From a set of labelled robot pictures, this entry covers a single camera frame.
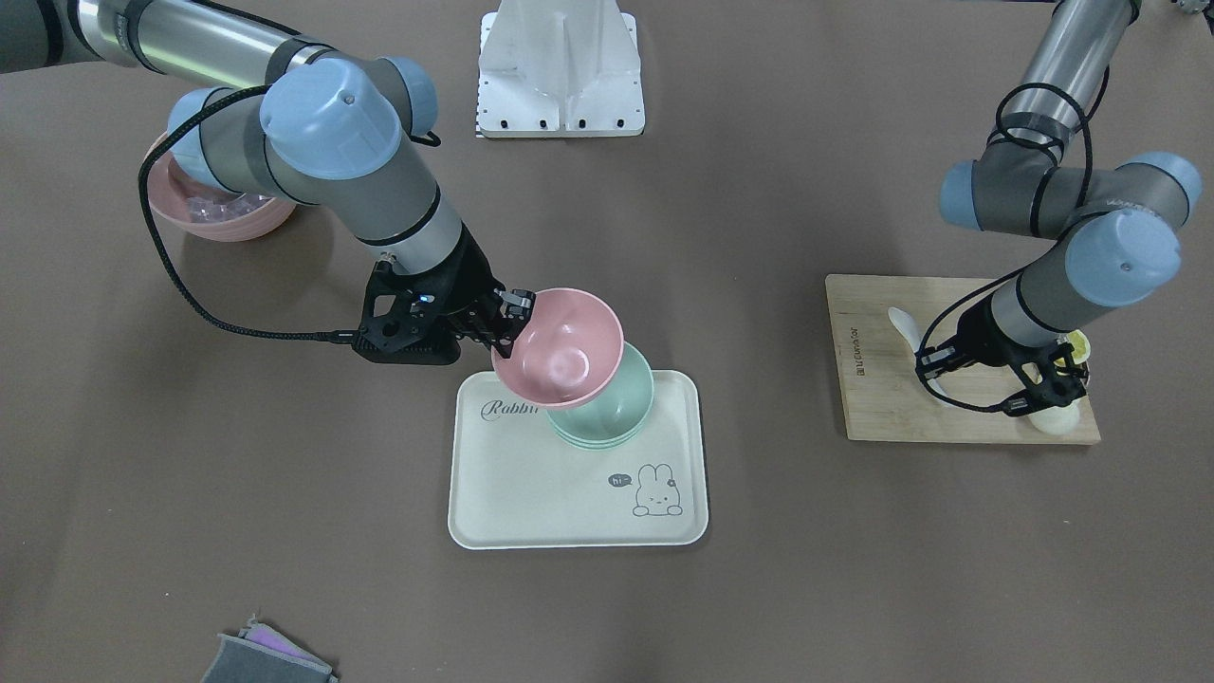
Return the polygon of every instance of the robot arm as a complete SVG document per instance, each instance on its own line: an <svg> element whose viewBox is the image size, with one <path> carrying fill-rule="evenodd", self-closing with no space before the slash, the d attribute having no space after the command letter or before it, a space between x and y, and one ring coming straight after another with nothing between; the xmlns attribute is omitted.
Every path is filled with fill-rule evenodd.
<svg viewBox="0 0 1214 683"><path fill-rule="evenodd" d="M352 57L204 0L0 7L13 33L0 40L0 70L102 58L210 86L177 102L170 130L232 89L271 84L186 132L172 148L182 169L212 187L334 210L376 257L350 338L368 360L450 364L464 336L510 357L534 294L494 278L418 154L437 98L416 63Z"/></svg>
<svg viewBox="0 0 1214 683"><path fill-rule="evenodd" d="M1003 412L1068 405L1084 395L1087 372L1070 363L1066 332L1145 298L1180 268L1175 232L1202 187L1192 164L1155 152L1091 170L1089 147L1088 169L1059 167L1072 137L1087 129L1079 103L1097 97L1138 8L1136 0L1063 0L1023 85L1000 104L982 158L947 173L941 212L949 222L1055 244L965 311L943 345L921 349L920 379L974 364L1008 366L1025 391L1004 402ZM1066 368L1055 366L1063 359Z"/></svg>

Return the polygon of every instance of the white tray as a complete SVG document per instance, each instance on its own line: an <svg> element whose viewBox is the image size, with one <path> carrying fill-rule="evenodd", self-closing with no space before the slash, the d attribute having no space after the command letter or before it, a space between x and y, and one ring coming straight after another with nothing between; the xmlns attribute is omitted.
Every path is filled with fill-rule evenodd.
<svg viewBox="0 0 1214 683"><path fill-rule="evenodd" d="M699 394L653 371L653 410L622 446L584 451L492 372L459 389L447 528L473 551L685 546L708 529Z"/></svg>

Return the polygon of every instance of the gray cloth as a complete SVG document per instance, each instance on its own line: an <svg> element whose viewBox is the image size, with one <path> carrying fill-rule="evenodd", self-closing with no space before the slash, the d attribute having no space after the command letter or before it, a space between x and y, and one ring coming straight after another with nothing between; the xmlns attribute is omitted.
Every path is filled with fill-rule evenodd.
<svg viewBox="0 0 1214 683"><path fill-rule="evenodd" d="M333 667L220 634L220 651L203 683L337 683Z"/></svg>

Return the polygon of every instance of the wooden cutting board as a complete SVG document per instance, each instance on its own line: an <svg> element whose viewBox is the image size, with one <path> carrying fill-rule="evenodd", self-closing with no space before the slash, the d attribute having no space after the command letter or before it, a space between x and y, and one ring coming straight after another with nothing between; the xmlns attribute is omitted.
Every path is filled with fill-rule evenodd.
<svg viewBox="0 0 1214 683"><path fill-rule="evenodd" d="M1079 400L1079 426L1063 437L1050 437L1038 432L1028 419L976 414L943 405L919 385L914 355L890 321L889 307L910 313L923 332L949 303L988 281L953 277L827 275L827 303L849 439L946 444L1100 443L1088 398ZM932 334L932 345L940 345L955 331L957 317L970 304L961 306L940 324ZM997 404L1021 389L1010 370L982 365L946 375L940 383L949 397L982 406Z"/></svg>

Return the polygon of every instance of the brown table surface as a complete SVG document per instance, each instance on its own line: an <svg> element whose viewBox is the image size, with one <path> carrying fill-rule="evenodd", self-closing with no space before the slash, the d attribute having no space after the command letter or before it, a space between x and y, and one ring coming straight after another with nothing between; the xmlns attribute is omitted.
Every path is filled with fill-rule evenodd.
<svg viewBox="0 0 1214 683"><path fill-rule="evenodd" d="M446 525L453 368L368 364L203 323L135 173L188 84L80 64L0 76L0 676L197 681L251 613L344 681L1208 681L1214 210L1148 301L1088 328L1093 449L846 439L824 278L993 277L1042 252L946 224L1043 5L625 4L641 137L472 136L492 2L240 6L418 58L424 155L514 286L603 296L697 382L711 523L681 550L469 552ZM1214 178L1214 40L1147 0L1096 165ZM1082 163L1076 147L1068 163ZM229 319L356 320L370 256L324 209L170 247Z"/></svg>

